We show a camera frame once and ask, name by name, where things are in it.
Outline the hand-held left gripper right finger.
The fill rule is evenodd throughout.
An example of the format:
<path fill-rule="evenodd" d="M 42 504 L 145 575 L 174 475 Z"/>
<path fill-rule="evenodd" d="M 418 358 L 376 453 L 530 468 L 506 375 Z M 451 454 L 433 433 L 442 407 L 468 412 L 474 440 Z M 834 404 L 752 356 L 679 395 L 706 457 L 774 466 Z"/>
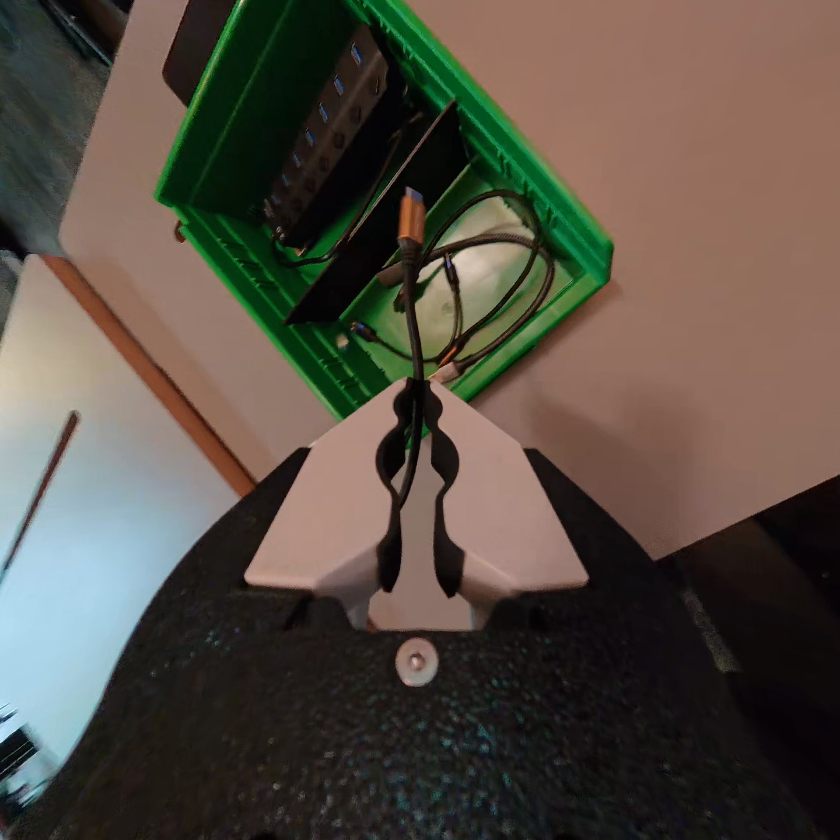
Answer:
<path fill-rule="evenodd" d="M 579 589 L 589 575 L 519 442 L 441 384 L 426 383 L 441 590 L 484 627 L 499 602 Z"/>

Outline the braided usb cable copper plug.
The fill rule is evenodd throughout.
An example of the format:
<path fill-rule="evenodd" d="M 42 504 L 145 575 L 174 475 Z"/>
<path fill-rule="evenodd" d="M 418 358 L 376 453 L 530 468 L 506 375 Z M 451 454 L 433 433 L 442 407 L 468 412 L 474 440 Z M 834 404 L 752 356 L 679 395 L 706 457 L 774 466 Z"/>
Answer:
<path fill-rule="evenodd" d="M 415 297 L 424 252 L 425 222 L 426 207 L 421 194 L 412 187 L 407 187 L 400 205 L 397 243 L 401 255 L 402 296 L 413 374 L 410 385 L 407 385 L 397 398 L 397 407 L 402 407 L 405 398 L 411 398 L 410 422 L 398 415 L 397 425 L 383 444 L 383 464 L 386 467 L 389 487 L 393 487 L 392 481 L 399 468 L 405 467 L 402 484 L 395 496 L 399 508 L 405 505 L 413 486 L 424 426 L 424 352 Z"/>

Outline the black divider panel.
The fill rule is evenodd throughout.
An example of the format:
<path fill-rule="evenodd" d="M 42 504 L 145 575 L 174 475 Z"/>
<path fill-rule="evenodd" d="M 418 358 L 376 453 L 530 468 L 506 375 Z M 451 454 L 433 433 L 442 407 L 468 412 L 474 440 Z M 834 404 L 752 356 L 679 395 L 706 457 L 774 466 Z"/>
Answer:
<path fill-rule="evenodd" d="M 469 160 L 455 99 L 425 130 L 349 242 L 314 281 L 285 320 L 286 326 L 329 323 L 340 317 L 397 250 L 400 205 L 407 187 L 430 211 L 459 178 Z"/>

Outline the dark flat device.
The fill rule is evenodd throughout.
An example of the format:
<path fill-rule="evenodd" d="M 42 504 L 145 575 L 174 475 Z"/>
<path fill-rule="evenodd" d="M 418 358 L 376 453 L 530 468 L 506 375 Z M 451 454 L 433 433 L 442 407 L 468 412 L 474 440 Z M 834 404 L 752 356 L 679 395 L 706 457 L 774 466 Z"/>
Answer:
<path fill-rule="evenodd" d="M 189 107 L 237 1 L 189 1 L 164 61 L 162 77 Z"/>

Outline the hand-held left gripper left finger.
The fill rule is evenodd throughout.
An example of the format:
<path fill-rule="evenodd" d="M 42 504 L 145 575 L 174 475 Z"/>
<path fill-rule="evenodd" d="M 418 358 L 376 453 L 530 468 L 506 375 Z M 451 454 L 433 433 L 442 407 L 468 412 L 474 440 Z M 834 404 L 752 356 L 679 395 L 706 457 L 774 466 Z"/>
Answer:
<path fill-rule="evenodd" d="M 420 381 L 400 380 L 308 448 L 245 571 L 247 585 L 330 597 L 365 629 L 372 596 L 390 592 L 401 568 L 393 479 L 420 392 Z"/>

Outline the black multi-port usb hub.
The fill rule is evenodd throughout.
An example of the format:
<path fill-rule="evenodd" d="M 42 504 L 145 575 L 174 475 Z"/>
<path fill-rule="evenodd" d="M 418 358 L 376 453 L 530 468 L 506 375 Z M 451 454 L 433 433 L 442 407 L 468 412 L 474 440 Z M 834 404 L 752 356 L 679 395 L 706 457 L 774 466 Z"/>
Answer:
<path fill-rule="evenodd" d="M 341 48 L 265 200 L 279 245 L 304 249 L 357 191 L 370 188 L 408 113 L 384 37 L 359 25 Z"/>

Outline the green plastic crate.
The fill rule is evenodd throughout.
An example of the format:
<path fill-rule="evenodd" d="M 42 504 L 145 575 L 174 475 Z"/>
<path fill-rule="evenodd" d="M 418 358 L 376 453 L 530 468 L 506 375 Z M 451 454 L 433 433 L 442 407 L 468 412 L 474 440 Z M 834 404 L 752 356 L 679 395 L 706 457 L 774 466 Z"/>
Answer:
<path fill-rule="evenodd" d="M 375 182 L 320 238 L 279 245 L 265 200 L 359 25 L 392 52 L 406 119 Z M 604 287 L 614 246 L 405 2 L 237 2 L 164 165 L 156 200 L 337 419 L 411 374 L 398 248 L 339 321 L 285 320 L 450 99 L 469 162 L 427 211 L 416 316 L 426 374 L 456 362 L 455 393 L 469 399 Z"/>

